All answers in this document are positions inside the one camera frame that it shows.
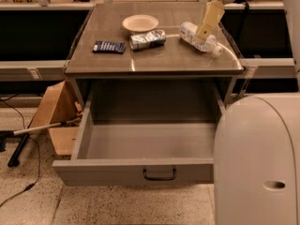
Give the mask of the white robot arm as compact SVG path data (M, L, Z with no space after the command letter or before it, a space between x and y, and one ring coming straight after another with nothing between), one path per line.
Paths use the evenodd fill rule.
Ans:
M300 225L300 93L256 94L222 114L215 225Z

